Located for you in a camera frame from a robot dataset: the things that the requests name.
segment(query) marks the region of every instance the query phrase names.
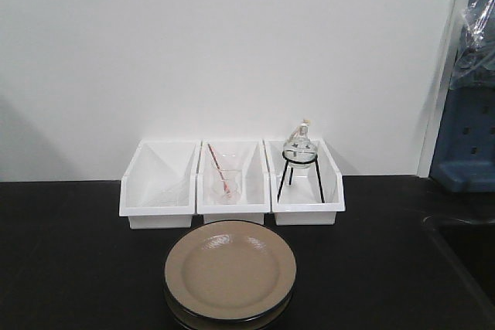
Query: blue rack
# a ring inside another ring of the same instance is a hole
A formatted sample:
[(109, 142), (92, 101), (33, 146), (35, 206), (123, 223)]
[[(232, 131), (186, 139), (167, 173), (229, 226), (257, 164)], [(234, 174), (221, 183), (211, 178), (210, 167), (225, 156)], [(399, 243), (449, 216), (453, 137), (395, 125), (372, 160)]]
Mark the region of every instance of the blue rack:
[(452, 192), (495, 192), (495, 89), (449, 91), (430, 176)]

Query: plate stack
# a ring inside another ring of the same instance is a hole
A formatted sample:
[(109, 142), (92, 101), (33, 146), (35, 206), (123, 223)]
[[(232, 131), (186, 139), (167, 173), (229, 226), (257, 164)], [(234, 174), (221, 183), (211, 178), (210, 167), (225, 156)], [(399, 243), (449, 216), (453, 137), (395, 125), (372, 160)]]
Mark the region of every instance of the plate stack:
[(193, 330), (255, 330), (287, 307), (295, 282), (288, 244), (256, 223), (224, 220), (188, 232), (170, 250), (164, 292)]

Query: sink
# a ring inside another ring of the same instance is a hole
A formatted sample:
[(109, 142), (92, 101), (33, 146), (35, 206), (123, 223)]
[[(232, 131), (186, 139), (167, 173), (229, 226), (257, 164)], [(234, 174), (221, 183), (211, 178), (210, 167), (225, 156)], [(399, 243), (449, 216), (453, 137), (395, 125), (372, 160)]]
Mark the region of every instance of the sink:
[(495, 324), (495, 220), (430, 216), (423, 223), (435, 245)]
[(439, 232), (495, 305), (495, 224), (440, 226)]

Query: clear plastic sheet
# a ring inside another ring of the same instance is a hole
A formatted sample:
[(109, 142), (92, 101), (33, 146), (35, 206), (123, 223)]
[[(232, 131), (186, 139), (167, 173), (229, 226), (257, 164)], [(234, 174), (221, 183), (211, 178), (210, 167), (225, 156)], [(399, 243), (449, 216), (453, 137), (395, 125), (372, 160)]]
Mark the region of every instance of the clear plastic sheet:
[(450, 88), (495, 87), (495, 0), (470, 0), (463, 13)]

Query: metal stand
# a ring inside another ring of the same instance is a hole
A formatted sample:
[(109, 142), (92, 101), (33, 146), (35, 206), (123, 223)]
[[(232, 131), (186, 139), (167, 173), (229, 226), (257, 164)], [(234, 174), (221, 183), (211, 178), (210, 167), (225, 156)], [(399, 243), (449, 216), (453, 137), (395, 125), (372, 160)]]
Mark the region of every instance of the metal stand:
[[(315, 158), (309, 162), (295, 162), (294, 160), (289, 160), (288, 158), (285, 157), (284, 152), (282, 152), (282, 157), (285, 159), (285, 166), (284, 166), (284, 172), (282, 173), (282, 180), (280, 181), (280, 186), (278, 187), (278, 195), (277, 195), (277, 201), (280, 200), (280, 193), (282, 192), (282, 186), (284, 185), (284, 180), (285, 180), (285, 174), (287, 173), (287, 167), (289, 162), (291, 164), (298, 164), (298, 165), (308, 165), (312, 164), (313, 162), (315, 163), (316, 166), (316, 175), (318, 176), (318, 187), (319, 187), (319, 196), (322, 199), (322, 203), (325, 202), (325, 198), (323, 197), (323, 189), (322, 189), (322, 179), (319, 175), (319, 166), (318, 166), (318, 155), (315, 156)], [(288, 183), (289, 185), (292, 184), (292, 175), (294, 174), (294, 168), (291, 167), (291, 174), (288, 177)]]

